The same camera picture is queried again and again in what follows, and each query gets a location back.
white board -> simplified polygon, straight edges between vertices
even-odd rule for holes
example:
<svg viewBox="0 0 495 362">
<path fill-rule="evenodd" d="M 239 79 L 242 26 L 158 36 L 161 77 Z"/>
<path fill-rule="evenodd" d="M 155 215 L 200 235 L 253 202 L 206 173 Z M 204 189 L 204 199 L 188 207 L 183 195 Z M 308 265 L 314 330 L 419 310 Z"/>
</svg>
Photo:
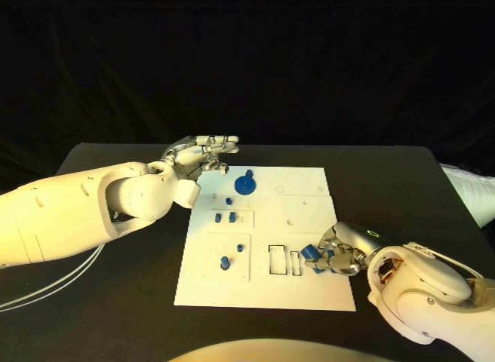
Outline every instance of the white board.
<svg viewBox="0 0 495 362">
<path fill-rule="evenodd" d="M 246 170 L 256 188 L 239 195 L 233 182 Z M 291 253 L 317 245 L 337 221 L 323 169 L 232 166 L 226 176 L 206 172 L 197 183 L 174 305 L 354 311 L 349 278 L 315 274 Z"/>
</svg>

robotic hand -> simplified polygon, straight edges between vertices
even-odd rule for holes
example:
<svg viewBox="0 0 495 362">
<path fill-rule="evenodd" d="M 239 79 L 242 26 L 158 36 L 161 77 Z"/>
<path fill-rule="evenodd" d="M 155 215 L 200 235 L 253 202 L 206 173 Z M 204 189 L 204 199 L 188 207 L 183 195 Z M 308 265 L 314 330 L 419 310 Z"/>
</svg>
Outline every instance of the robotic hand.
<svg viewBox="0 0 495 362">
<path fill-rule="evenodd" d="M 369 301 L 403 337 L 424 345 L 435 338 L 476 361 L 495 361 L 495 281 L 415 243 L 402 247 L 372 230 L 337 222 L 305 265 L 341 275 L 367 270 Z M 464 279 L 435 257 L 463 268 Z"/>
<path fill-rule="evenodd" d="M 227 165 L 235 136 L 186 137 L 160 161 L 54 176 L 0 196 L 0 268 L 64 258 L 151 225 L 175 202 L 191 208 L 201 171 Z"/>
</svg>

black table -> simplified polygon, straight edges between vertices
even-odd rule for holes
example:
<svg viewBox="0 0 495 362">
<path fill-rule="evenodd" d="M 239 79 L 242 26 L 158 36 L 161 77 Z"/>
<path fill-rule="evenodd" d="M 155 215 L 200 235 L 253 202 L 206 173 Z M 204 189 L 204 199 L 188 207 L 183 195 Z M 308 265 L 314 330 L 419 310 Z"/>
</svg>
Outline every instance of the black table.
<svg viewBox="0 0 495 362">
<path fill-rule="evenodd" d="M 80 144 L 59 174 L 158 159 L 164 145 Z M 396 244 L 428 246 L 495 278 L 495 254 L 427 149 L 240 146 L 232 165 L 323 167 L 337 218 Z M 0 361 L 167 360 L 236 339 L 285 338 L 353 348 L 392 360 L 467 360 L 445 342 L 409 342 L 350 279 L 357 312 L 174 307 L 190 210 L 177 205 L 145 229 L 110 242 L 80 278 L 51 297 L 0 314 Z M 0 271 L 0 302 L 64 275 L 90 252 Z"/>
</svg>

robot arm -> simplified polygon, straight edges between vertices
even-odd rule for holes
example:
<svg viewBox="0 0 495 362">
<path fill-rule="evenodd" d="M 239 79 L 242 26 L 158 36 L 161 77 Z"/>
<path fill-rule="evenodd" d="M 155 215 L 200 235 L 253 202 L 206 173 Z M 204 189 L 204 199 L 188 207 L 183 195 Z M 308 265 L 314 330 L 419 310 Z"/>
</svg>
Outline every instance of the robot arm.
<svg viewBox="0 0 495 362">
<path fill-rule="evenodd" d="M 442 339 L 473 360 L 495 361 L 495 281 L 415 243 L 390 246 L 347 222 L 328 229 L 317 249 L 324 256 L 307 259 L 307 266 L 347 276 L 367 270 L 369 301 L 403 337 L 425 345 Z"/>
<path fill-rule="evenodd" d="M 54 176 L 0 196 L 0 268 L 64 258 L 151 225 L 175 202 L 191 208 L 203 170 L 224 174 L 219 153 L 237 137 L 186 137 L 160 161 Z"/>
</svg>

rectangular hole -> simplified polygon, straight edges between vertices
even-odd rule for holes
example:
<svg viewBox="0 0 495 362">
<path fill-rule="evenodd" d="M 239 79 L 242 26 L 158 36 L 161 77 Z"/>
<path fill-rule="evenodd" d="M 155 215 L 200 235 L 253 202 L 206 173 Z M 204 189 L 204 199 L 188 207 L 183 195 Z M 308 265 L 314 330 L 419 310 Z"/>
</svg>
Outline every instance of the rectangular hole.
<svg viewBox="0 0 495 362">
<path fill-rule="evenodd" d="M 300 277 L 301 276 L 301 265 L 298 260 L 298 251 L 289 252 L 289 265 L 292 268 L 292 276 Z"/>
<path fill-rule="evenodd" d="M 268 245 L 269 253 L 269 273 L 285 275 L 287 274 L 287 256 L 284 245 Z"/>
</svg>

